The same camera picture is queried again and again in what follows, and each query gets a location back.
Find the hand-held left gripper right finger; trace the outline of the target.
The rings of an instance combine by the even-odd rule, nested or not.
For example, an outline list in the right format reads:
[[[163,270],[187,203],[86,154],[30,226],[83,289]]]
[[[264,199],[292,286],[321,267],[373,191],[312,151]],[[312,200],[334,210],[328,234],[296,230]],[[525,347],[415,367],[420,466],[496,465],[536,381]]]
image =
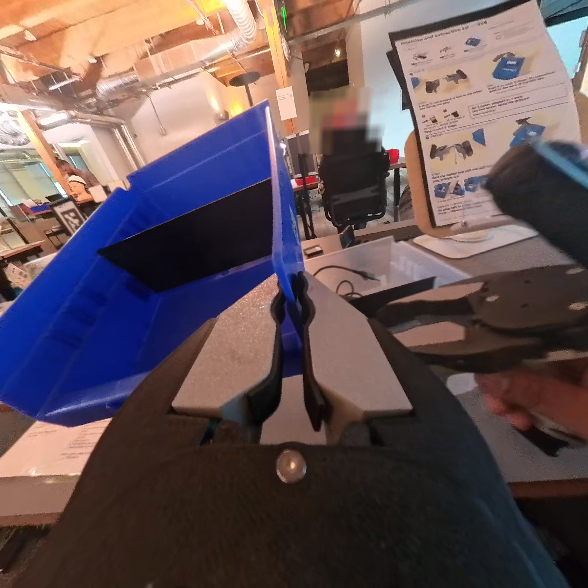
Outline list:
[[[297,275],[304,402],[312,427],[340,442],[350,425],[412,412],[367,317],[316,277]]]

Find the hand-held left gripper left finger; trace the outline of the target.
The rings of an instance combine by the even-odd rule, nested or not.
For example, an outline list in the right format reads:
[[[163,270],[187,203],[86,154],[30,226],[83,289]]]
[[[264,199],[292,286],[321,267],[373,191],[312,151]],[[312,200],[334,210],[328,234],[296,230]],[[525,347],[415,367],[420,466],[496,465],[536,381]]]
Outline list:
[[[283,292],[269,277],[216,319],[172,401],[181,416],[234,424],[260,442],[281,402]]]

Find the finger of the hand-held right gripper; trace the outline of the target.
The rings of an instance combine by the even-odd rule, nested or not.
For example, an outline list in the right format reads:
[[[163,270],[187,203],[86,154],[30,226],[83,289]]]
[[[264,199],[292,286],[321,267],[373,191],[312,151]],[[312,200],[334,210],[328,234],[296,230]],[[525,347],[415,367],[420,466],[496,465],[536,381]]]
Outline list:
[[[465,326],[455,322],[439,322],[413,326],[394,332],[393,336],[405,347],[412,349],[465,341],[466,332]]]

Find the translucent plastic bin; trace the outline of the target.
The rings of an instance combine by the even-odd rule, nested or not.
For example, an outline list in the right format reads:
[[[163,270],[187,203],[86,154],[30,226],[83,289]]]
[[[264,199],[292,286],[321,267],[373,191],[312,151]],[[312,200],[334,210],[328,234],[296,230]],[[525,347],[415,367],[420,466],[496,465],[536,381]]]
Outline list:
[[[155,293],[98,254],[270,179],[270,257]],[[117,189],[1,316],[1,403],[78,426],[112,417],[167,356],[272,275],[295,300],[295,196],[264,101],[151,162]]]
[[[469,274],[448,262],[437,259],[407,242],[395,242],[392,237],[322,254],[309,258],[304,263],[306,272],[311,275],[319,268],[331,264],[374,273],[380,278],[380,282],[364,281],[359,276],[334,269],[324,271],[315,277],[333,292],[340,281],[348,279],[355,289],[364,295],[427,277],[436,277],[433,288],[470,278]],[[344,284],[341,292],[348,291],[349,285]]]

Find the dark grey usb hub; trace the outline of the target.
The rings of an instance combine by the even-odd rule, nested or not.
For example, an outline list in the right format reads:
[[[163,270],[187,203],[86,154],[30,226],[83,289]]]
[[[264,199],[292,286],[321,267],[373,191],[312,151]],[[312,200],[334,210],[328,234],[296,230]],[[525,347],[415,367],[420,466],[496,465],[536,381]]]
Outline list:
[[[352,274],[355,276],[359,276],[364,281],[380,282],[380,278],[378,276],[376,276],[374,273],[368,272],[367,270],[354,269],[354,268],[349,268],[346,266],[335,265],[335,264],[326,265],[322,268],[319,268],[312,275],[314,277],[316,277],[320,273],[327,271],[327,270],[330,270],[330,269],[340,270],[342,272],[346,272],[346,273],[349,273],[349,274]],[[349,285],[349,291],[343,293],[343,292],[341,292],[341,287],[344,284]],[[342,281],[340,281],[340,283],[336,286],[335,294],[339,295],[341,298],[344,298],[346,300],[355,300],[355,299],[360,299],[360,298],[364,297],[364,294],[357,291],[355,289],[355,286],[353,285],[353,283],[351,283],[348,279],[343,279]]]

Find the person's right hand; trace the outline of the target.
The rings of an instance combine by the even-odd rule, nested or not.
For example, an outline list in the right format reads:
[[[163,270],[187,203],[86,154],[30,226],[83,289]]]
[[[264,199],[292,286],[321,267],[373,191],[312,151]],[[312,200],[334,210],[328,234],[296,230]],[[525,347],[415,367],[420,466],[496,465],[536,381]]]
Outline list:
[[[489,409],[528,430],[541,416],[587,440],[587,358],[475,375]]]

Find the white stand base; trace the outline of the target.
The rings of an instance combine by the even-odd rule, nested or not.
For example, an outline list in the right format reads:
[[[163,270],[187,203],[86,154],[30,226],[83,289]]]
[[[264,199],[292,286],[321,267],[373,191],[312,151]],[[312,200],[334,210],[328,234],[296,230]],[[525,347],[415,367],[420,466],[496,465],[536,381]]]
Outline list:
[[[466,259],[536,236],[538,233],[531,228],[509,224],[443,238],[422,235],[415,238],[413,242],[447,259]]]

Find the black office chair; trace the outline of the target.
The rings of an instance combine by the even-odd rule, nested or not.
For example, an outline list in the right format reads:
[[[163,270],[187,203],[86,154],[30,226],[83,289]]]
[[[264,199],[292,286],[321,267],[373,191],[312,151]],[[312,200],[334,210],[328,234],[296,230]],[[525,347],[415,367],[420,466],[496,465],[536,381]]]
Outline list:
[[[324,154],[319,164],[325,216],[338,233],[352,226],[364,229],[387,210],[386,179],[390,156],[386,149],[350,155]]]

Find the printed instruction sheet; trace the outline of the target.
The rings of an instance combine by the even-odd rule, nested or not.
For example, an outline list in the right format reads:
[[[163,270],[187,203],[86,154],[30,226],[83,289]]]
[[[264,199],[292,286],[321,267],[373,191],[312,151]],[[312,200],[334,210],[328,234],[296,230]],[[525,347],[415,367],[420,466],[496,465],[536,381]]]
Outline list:
[[[485,183],[511,148],[580,142],[571,79],[537,1],[507,1],[389,39],[433,231],[456,233],[501,216]]]

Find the marker sign on stand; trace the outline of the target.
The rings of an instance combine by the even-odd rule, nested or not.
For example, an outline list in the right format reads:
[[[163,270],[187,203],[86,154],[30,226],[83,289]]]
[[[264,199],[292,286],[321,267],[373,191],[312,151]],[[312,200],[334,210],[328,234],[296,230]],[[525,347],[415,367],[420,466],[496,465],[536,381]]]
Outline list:
[[[48,206],[69,237],[73,237],[88,220],[88,216],[71,196],[49,202]]]

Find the black floor lamp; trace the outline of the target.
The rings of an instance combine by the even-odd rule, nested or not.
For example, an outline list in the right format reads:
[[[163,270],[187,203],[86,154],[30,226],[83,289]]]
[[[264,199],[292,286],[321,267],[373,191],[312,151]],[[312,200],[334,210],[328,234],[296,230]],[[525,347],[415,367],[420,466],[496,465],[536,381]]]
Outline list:
[[[258,71],[246,71],[232,77],[229,81],[229,85],[233,88],[243,88],[246,92],[249,107],[253,107],[254,100],[251,94],[250,85],[257,83],[260,77],[261,75]]]

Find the white paper wall sign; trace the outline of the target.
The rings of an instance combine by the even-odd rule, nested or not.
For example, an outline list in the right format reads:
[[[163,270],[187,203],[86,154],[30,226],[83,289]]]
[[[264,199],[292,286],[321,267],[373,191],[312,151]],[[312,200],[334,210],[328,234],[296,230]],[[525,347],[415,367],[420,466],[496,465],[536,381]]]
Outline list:
[[[297,118],[298,114],[292,86],[277,89],[276,100],[282,121],[289,121]]]

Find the silver ventilation duct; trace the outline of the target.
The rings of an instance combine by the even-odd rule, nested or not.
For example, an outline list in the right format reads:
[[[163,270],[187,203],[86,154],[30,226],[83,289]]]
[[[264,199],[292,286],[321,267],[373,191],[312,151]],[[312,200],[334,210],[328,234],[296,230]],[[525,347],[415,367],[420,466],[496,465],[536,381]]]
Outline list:
[[[254,13],[247,1],[225,1],[224,5],[236,25],[233,31],[191,40],[140,59],[128,72],[99,80],[95,88],[96,99],[107,102],[132,89],[205,69],[244,51],[258,34]]]

